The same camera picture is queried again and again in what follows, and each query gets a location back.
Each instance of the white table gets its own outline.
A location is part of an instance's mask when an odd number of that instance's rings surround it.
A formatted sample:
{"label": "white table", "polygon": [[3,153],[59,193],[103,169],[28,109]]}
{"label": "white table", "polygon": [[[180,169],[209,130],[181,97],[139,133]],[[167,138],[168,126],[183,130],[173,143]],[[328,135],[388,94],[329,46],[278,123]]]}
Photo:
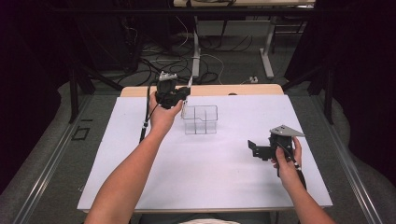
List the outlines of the white table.
{"label": "white table", "polygon": [[[252,85],[245,89],[254,89]],[[78,203],[89,211],[99,188],[138,144],[145,97],[118,98]],[[291,209],[289,195],[269,161],[252,156],[248,140],[268,146],[269,130],[301,126],[287,95],[191,96],[189,105],[216,105],[215,134],[185,134],[177,116],[163,140],[136,213],[270,211]],[[320,206],[332,201],[304,138],[303,172]]]}
{"label": "white table", "polygon": [[[187,0],[174,0],[175,7],[186,7]],[[224,3],[205,3],[191,0],[192,7],[226,7]],[[315,0],[236,0],[233,7],[289,7],[306,6],[315,4]],[[198,21],[195,17],[197,31],[194,32],[194,55],[192,61],[192,76],[199,76],[201,49],[199,48],[199,35],[221,35],[223,21]],[[228,21],[224,35],[255,35],[265,36],[264,48],[260,49],[265,75],[274,78],[274,72],[268,57],[271,41],[276,27],[276,17],[270,21]]]}

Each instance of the transparent box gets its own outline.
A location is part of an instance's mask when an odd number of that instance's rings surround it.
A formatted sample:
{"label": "transparent box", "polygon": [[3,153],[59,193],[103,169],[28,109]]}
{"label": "transparent box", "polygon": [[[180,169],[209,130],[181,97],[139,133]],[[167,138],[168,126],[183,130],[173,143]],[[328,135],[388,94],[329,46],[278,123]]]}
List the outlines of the transparent box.
{"label": "transparent box", "polygon": [[182,112],[186,134],[217,132],[218,107],[216,105],[189,105]]}

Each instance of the forearm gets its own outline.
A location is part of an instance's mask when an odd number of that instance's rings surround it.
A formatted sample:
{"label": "forearm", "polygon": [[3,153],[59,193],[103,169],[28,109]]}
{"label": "forearm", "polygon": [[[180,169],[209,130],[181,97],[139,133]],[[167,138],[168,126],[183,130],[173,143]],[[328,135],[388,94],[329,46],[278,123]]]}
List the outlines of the forearm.
{"label": "forearm", "polygon": [[113,171],[98,192],[86,223],[127,223],[164,138],[151,132]]}
{"label": "forearm", "polygon": [[293,188],[288,190],[288,193],[302,224],[335,223],[309,195],[303,185],[293,186]]}

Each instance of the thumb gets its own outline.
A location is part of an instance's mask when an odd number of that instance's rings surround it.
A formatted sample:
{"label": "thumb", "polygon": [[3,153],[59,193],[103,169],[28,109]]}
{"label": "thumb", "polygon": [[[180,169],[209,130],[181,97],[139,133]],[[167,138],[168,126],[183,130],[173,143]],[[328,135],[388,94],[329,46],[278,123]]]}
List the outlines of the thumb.
{"label": "thumb", "polygon": [[285,159],[285,152],[283,152],[283,149],[280,147],[276,148],[276,159],[277,159],[277,163],[279,164],[279,167],[287,164]]}

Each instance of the right arm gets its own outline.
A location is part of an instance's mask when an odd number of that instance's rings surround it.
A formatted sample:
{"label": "right arm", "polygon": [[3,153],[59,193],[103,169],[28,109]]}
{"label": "right arm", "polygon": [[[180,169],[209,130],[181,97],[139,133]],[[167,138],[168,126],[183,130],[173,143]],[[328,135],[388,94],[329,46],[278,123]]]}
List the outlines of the right arm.
{"label": "right arm", "polygon": [[[302,149],[300,142],[296,137],[293,137],[293,142],[296,147],[294,151],[295,159],[301,164]],[[305,190],[293,162],[286,161],[282,148],[276,150],[276,159],[282,185],[288,192],[301,223],[335,223]]]}

